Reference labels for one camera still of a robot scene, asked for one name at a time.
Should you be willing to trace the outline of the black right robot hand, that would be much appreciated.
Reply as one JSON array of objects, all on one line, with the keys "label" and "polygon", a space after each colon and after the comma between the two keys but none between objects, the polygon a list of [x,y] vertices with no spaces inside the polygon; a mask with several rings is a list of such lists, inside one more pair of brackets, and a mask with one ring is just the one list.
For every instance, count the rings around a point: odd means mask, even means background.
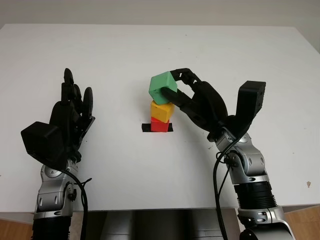
[{"label": "black right robot hand", "polygon": [[223,121],[228,116],[220,94],[208,82],[200,80],[189,68],[171,70],[170,73],[176,82],[182,81],[190,86],[194,94],[189,97],[179,89],[173,91],[162,87],[162,96],[179,107],[196,126],[207,131],[209,142],[217,141],[222,135]]}]

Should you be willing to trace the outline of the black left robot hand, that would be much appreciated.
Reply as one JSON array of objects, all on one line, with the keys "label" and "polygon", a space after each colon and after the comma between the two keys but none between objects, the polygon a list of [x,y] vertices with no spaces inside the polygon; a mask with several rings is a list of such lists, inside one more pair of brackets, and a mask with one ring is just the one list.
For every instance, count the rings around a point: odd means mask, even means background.
[{"label": "black left robot hand", "polygon": [[95,121],[93,91],[87,87],[82,95],[69,68],[64,70],[63,78],[61,100],[54,105],[49,123],[61,130],[67,157],[78,163],[82,158],[79,149],[83,138]]}]

